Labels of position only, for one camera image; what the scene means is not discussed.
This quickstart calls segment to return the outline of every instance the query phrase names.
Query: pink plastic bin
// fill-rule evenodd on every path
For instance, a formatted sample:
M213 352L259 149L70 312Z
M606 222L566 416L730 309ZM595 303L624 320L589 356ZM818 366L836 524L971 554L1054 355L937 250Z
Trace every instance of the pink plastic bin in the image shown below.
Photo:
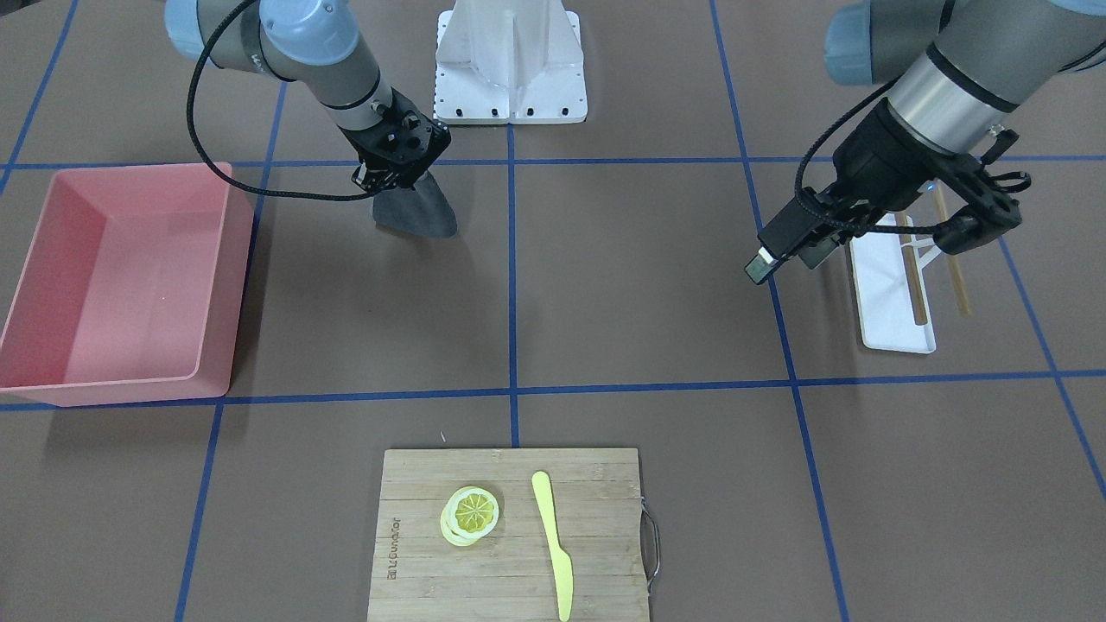
M252 219L202 164L60 170L0 336L0 393L58 406L227 393Z

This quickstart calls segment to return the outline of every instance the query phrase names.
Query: black cable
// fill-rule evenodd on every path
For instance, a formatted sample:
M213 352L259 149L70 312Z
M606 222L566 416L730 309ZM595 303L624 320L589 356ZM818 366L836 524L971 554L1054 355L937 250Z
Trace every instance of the black cable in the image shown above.
M212 173L219 176L220 179L230 184L231 186L246 190L247 193L252 193L254 195L263 195L267 197L288 197L288 198L299 198L299 199L314 199L314 200L333 200L333 201L353 201L367 199L373 196L373 193L363 193L359 195L320 195L315 193L293 193L288 190L267 190L264 188L257 188L232 178L219 167L211 162L211 157L207 155L204 151L204 145L200 144L200 137L196 134L196 118L195 118L195 107L196 107L196 89L200 83L200 74L204 73L204 65L207 64L208 59L211 56L211 50L215 49L215 44L219 42L219 38L222 33L230 27L230 23L234 21L238 15L242 14L246 9L249 9L251 4L257 3L258 0L243 0L239 6L234 7L230 13L219 25L211 31L211 37L208 39L207 43L204 44L204 51L200 52L200 58L196 61L196 69L192 71L192 80L188 84L188 102L185 105L185 115L188 122L188 137L192 139L192 146L196 147L196 153L199 154L200 159L204 164L211 169Z
M872 102L875 102L880 96L883 96L883 94L889 91L890 87L894 86L896 82L898 82L897 77L895 80L891 80L887 84L884 84L879 89L876 89L870 95L860 101L859 104L853 106L852 110L849 110L841 118L835 121L833 125L831 125L825 132L822 133L821 136L818 136L818 139L815 141L813 145L811 145L811 148L806 151L806 154L803 156L803 159L799 162L799 170L795 172L795 199L799 200L799 205L801 205L803 209L806 210L807 214L810 214L814 218L817 218L821 222L830 225L831 227L839 229L842 231L848 231L854 236L863 236L864 234L894 234L898 236L911 236L911 235L932 236L936 235L938 231L943 230L945 227L947 226L943 222L930 227L898 227L889 225L858 225L856 222L847 222L845 220L838 220L836 218L831 218L830 216L826 216L821 206L811 205L813 199L811 199L811 197L807 196L806 191L803 190L803 175L806 173L806 166L811 163L811 159L814 157L815 152L822 148L822 145L824 145L825 142L830 139L830 136L832 136L835 132L841 129L842 125L848 123L851 118L856 116L862 110L866 108L869 104L872 104Z

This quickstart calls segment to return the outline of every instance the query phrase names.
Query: white plastic base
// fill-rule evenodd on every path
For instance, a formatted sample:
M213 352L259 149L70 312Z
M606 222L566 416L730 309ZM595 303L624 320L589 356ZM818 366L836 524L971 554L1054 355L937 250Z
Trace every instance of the white plastic base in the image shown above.
M580 41L580 17L560 0L459 0L438 18L435 117L450 125L584 121Z
M888 214L880 225L895 225L894 215ZM911 245L917 256L918 247ZM873 350L929 354L937 350L933 335L932 313L926 296L926 280L922 267L931 255L919 257L918 279L921 282L921 298L926 305L929 323L919 326L914 323L914 307L906 281L906 266L898 236L868 234L849 242L853 257L853 281L856 283L856 307L860 315L860 339Z

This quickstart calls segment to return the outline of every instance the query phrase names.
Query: lime slice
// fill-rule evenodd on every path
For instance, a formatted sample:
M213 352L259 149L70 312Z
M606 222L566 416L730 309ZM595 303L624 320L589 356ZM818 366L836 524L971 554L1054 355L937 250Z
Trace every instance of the lime slice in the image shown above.
M453 493L441 511L441 535L450 543L467 547L487 536L499 521L495 496L477 486Z

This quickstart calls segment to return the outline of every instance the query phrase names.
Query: wooden cutting board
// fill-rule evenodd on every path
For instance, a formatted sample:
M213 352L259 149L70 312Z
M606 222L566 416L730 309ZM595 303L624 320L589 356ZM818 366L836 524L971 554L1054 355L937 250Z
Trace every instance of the wooden cutting board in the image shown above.
M575 577L572 621L648 622L637 449L390 449L384 455L369 622L557 621L530 478L550 474ZM500 505L495 529L455 547L441 509L462 486Z

